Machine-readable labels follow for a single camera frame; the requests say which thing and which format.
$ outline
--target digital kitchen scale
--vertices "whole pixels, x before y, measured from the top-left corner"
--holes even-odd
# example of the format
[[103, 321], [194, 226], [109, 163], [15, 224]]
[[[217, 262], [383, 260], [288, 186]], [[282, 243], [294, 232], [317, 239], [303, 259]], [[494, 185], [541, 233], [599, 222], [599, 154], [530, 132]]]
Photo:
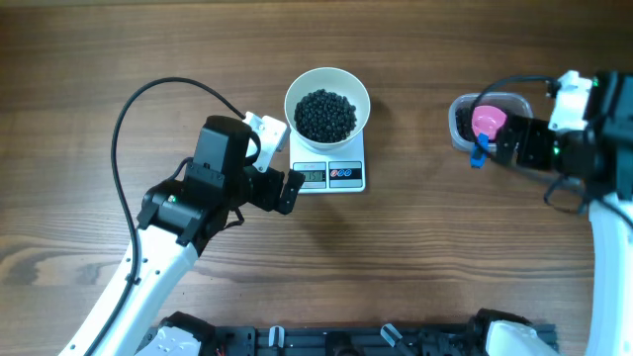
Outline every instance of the digital kitchen scale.
[[300, 194], [362, 192], [367, 182], [363, 132], [332, 150], [308, 146], [291, 132], [290, 167], [306, 176]]

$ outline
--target wood grain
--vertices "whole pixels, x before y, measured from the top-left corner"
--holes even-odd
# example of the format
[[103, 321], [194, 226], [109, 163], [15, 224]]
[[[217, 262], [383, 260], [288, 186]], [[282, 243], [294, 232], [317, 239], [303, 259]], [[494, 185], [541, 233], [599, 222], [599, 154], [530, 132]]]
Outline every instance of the wood grain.
[[[123, 103], [191, 77], [242, 111], [284, 119], [301, 73], [335, 66], [372, 98], [369, 188], [302, 196], [282, 217], [245, 208], [160, 316], [215, 324], [465, 321], [479, 308], [558, 325], [582, 354], [593, 273], [587, 219], [544, 187], [469, 168], [450, 144], [461, 94], [515, 73], [631, 70], [628, 5], [569, 1], [262, 2], [0, 10], [0, 354], [49, 355], [99, 297], [129, 237], [110, 171]], [[537, 115], [541, 86], [525, 96]], [[227, 109], [164, 85], [131, 108], [120, 168], [133, 215]], [[274, 166], [288, 168], [288, 150]]]

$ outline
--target pink object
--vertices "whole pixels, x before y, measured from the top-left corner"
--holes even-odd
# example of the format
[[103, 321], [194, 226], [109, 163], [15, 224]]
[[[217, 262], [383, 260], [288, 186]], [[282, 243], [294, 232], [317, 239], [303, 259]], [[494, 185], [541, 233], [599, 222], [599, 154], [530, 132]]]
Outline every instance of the pink object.
[[475, 137], [485, 134], [489, 140], [495, 139], [497, 131], [505, 124], [507, 115], [498, 108], [482, 105], [475, 108], [473, 113], [473, 132]]

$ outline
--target pile of black beans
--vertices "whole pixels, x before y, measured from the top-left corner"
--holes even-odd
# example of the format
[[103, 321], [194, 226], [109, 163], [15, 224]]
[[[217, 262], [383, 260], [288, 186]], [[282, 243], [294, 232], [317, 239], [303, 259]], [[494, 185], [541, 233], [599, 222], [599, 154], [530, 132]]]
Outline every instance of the pile of black beans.
[[295, 109], [299, 134], [316, 142], [334, 143], [346, 139], [356, 127], [356, 107], [346, 97], [325, 89], [306, 95]]

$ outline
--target wooden tabletop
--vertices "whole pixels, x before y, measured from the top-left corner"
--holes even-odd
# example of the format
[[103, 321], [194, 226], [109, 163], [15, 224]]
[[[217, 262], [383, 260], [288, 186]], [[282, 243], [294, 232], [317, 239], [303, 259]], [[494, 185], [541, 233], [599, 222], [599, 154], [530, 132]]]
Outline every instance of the wooden tabletop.
[[[582, 354], [591, 315], [587, 217], [543, 205], [545, 187], [451, 146], [448, 107], [511, 74], [631, 70], [628, 5], [576, 1], [240, 2], [0, 10], [0, 354], [49, 355], [72, 337], [129, 242], [113, 184], [115, 119], [142, 84], [202, 81], [241, 111], [284, 120], [301, 73], [334, 66], [367, 87], [368, 189], [300, 196], [289, 216], [243, 209], [156, 321], [213, 324], [463, 322], [479, 308], [556, 323]], [[547, 119], [542, 85], [513, 86]], [[201, 90], [143, 94], [119, 165], [143, 193], [191, 155]], [[273, 161], [287, 170], [288, 148]]]

